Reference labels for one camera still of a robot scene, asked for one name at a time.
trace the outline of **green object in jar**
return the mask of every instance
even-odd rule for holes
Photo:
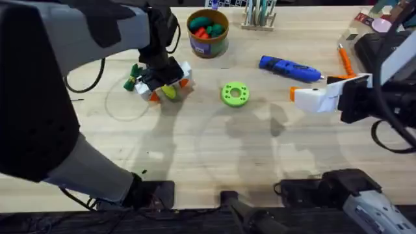
[[[212,34],[216,34],[217,36],[220,36],[223,32],[224,32],[224,27],[221,24],[215,23],[213,25]]]
[[[206,33],[208,33],[210,36],[212,36],[212,35],[211,35],[212,31],[213,31],[213,27],[212,27],[212,26],[208,26],[208,27],[206,28],[206,30],[205,30],[205,32],[206,32]]]
[[[193,30],[199,29],[200,27],[206,27],[211,24],[213,24],[213,21],[210,18],[205,17],[205,16],[200,16],[200,17],[193,19],[189,23],[189,29],[193,31]]]

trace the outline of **black cable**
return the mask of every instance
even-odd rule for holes
[[[371,138],[373,139],[373,141],[379,145],[379,147],[386,149],[388,151],[391,151],[393,153],[416,153],[416,148],[408,148],[408,149],[391,149],[388,148],[387,146],[385,146],[385,144],[383,144],[380,139],[377,136],[377,128],[378,126],[383,122],[383,120],[378,120],[377,122],[375,122],[372,126],[371,126]]]
[[[76,94],[84,94],[88,91],[91,91],[93,88],[95,88],[98,85],[99,81],[101,80],[101,77],[103,76],[103,72],[104,72],[104,67],[105,67],[105,58],[101,59],[101,65],[99,67],[99,72],[98,72],[96,80],[88,88],[85,88],[83,90],[73,89],[68,83],[68,76],[65,76],[64,83],[65,83],[66,88]]]
[[[203,216],[203,215],[208,215],[208,214],[211,214],[211,213],[215,213],[215,212],[219,211],[220,209],[221,209],[221,207],[217,207],[216,209],[208,210],[208,211],[205,211],[205,212],[197,212],[197,211],[194,211],[195,212],[194,215],[182,216],[182,217],[178,217],[178,218],[173,218],[173,217],[172,218],[154,218],[154,217],[148,216],[145,213],[142,213],[140,211],[137,211],[137,213],[140,216],[142,216],[142,217],[144,217],[144,218],[146,218],[148,220],[151,220],[151,221],[157,221],[157,222],[164,222],[164,221],[169,221],[170,222],[170,221],[174,221],[174,222],[178,222],[178,221],[188,221],[188,220],[191,220],[191,219],[196,218],[196,217],[199,217],[199,216]]]
[[[166,51],[166,52],[168,52],[168,54],[172,54],[172,53],[175,53],[175,51],[176,51],[176,48],[177,48],[177,45],[179,44],[179,39],[181,38],[181,26],[179,25],[179,22],[177,23],[177,39],[176,39],[176,45],[175,45],[175,47],[174,47],[174,49],[173,50],[171,50],[171,51]]]
[[[76,198],[74,195],[70,194],[65,188],[59,187],[59,189],[70,199],[72,199],[74,202],[78,203],[79,205],[83,206],[85,209],[88,209],[89,211],[96,211],[95,209],[87,206],[86,203],[81,201],[80,199]]]
[[[379,109],[383,112],[383,117],[387,122],[396,130],[396,132],[410,144],[412,148],[416,148],[416,138],[414,138],[400,123],[400,121],[393,114],[389,105],[383,97],[382,85],[381,85],[381,68],[383,64],[383,58],[386,58],[390,53],[390,47],[393,43],[394,35],[398,29],[398,26],[402,23],[403,19],[413,10],[413,7],[416,5],[416,1],[411,1],[406,8],[398,15],[397,19],[393,22],[389,31],[385,35],[385,39],[381,48],[378,52],[376,59],[376,69],[372,76],[373,90],[376,94],[376,102]]]

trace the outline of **cylindrical container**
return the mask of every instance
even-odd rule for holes
[[[189,30],[189,23],[193,19],[200,17],[200,16],[208,17],[214,23],[221,24],[224,27],[224,32],[216,38],[209,38],[209,39],[198,38]],[[203,57],[203,58],[213,58],[226,49],[226,46],[227,46],[226,40],[227,40],[227,34],[228,34],[228,19],[223,13],[217,10],[211,10],[211,9],[203,9],[203,10],[194,12],[188,18],[187,29],[188,29],[188,35],[189,35],[189,40],[190,40],[190,46],[192,47],[192,50],[197,56]]]

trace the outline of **orange gripper part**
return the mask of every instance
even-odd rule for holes
[[[159,99],[158,95],[156,94],[156,92],[151,93],[149,101],[159,101],[159,100],[160,99]]]
[[[291,101],[294,101],[294,91],[297,90],[299,87],[291,87],[290,93],[291,93]]]
[[[189,80],[188,79],[182,79],[179,81],[179,85],[181,88],[185,87],[188,84]]]

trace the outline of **red object in jar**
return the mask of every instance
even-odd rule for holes
[[[205,28],[200,27],[194,34],[195,34],[195,36],[200,38],[204,33],[205,33]]]
[[[209,38],[210,38],[210,36],[209,36],[209,34],[207,34],[206,32],[204,32],[204,33],[200,36],[200,38],[202,38],[202,39],[209,39]]]

